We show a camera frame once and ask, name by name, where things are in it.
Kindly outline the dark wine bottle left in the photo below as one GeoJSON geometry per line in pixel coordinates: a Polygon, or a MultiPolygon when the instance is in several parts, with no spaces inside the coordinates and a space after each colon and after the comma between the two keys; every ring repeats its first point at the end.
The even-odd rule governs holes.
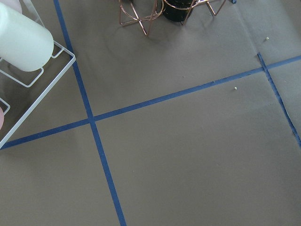
{"type": "Polygon", "coordinates": [[[167,0],[167,2],[176,7],[171,7],[167,3],[164,3],[163,15],[174,22],[184,22],[186,17],[190,17],[193,10],[182,10],[182,8],[188,8],[192,4],[192,0],[167,0]]]}

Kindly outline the white plastic cup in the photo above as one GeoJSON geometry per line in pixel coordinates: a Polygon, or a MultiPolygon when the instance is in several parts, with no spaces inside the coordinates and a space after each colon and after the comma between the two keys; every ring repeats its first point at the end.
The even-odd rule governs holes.
{"type": "Polygon", "coordinates": [[[0,4],[0,57],[25,72],[43,67],[51,58],[54,39],[48,29],[0,4]]]}

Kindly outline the pink cup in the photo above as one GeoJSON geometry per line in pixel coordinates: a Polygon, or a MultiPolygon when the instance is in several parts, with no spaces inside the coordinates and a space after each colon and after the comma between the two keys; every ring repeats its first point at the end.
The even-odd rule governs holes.
{"type": "Polygon", "coordinates": [[[0,129],[2,128],[4,123],[4,112],[2,110],[2,108],[0,108],[0,129]]]}

